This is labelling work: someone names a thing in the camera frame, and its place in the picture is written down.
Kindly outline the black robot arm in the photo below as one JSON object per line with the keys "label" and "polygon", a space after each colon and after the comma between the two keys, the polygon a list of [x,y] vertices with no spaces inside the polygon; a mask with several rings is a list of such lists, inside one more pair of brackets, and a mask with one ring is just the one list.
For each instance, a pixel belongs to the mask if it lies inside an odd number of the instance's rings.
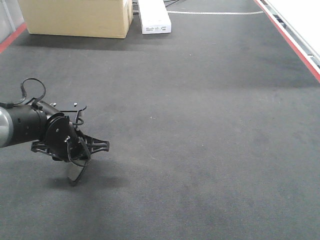
{"label": "black robot arm", "polygon": [[2,148],[31,142],[31,151],[51,156],[55,161],[83,166],[91,161],[91,155],[109,151],[110,143],[85,135],[79,126],[84,123],[81,112],[84,107],[58,110],[40,101],[34,104],[0,105],[0,146]]}

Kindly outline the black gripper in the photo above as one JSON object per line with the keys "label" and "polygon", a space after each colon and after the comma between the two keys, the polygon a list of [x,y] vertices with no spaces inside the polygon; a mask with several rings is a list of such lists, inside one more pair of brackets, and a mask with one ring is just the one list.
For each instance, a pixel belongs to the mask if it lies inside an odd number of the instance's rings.
{"label": "black gripper", "polygon": [[68,162],[68,144],[70,146],[70,157],[74,160],[85,154],[79,137],[86,140],[86,146],[90,153],[110,150],[110,142],[85,135],[76,130],[65,114],[58,112],[52,115],[47,122],[43,141],[33,141],[30,150],[34,153],[52,154],[54,161]]}

